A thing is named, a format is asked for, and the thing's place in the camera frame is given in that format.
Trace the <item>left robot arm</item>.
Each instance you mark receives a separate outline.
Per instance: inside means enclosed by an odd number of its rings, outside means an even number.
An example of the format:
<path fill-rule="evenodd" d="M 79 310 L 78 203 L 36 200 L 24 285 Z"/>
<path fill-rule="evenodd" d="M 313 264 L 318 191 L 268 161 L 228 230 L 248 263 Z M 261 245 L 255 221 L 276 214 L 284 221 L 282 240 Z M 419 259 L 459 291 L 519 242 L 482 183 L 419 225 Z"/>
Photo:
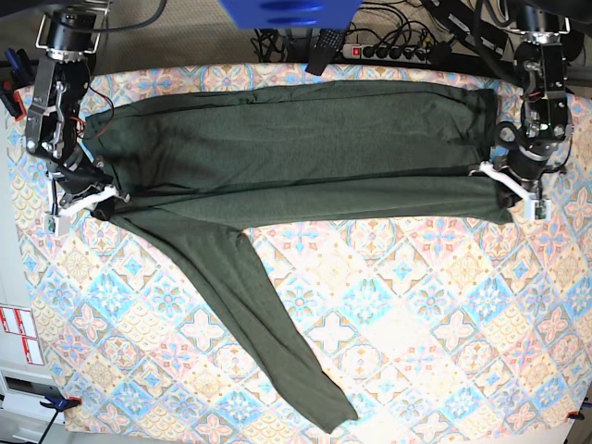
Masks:
<path fill-rule="evenodd" d="M 500 1 L 499 11 L 509 21 L 507 30 L 521 37 L 513 61 L 524 89 L 520 125 L 501 122 L 496 127 L 496 142 L 507 153 L 494 160 L 493 170 L 507 176 L 501 181 L 507 206 L 521 200 L 526 218 L 544 220 L 550 218 L 550 199 L 542 178 L 565 171 L 565 160 L 552 165 L 550 159 L 573 133 L 561 44 L 570 23 L 517 1 Z"/>

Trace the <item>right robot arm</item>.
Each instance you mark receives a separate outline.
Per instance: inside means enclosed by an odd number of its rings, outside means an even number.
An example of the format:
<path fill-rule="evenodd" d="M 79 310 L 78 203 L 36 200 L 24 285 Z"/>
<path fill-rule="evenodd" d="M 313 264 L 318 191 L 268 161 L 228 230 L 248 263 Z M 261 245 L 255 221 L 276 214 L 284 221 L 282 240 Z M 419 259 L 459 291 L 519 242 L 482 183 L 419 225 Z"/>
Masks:
<path fill-rule="evenodd" d="M 29 155 L 45 162 L 46 216 L 53 231 L 68 216 L 118 195 L 102 160 L 92 160 L 80 145 L 80 106 L 91 88 L 89 59 L 100 40 L 95 26 L 107 23 L 109 9 L 108 1 L 65 6 L 45 16 L 38 32 L 36 46 L 45 58 L 35 76 L 24 144 Z"/>

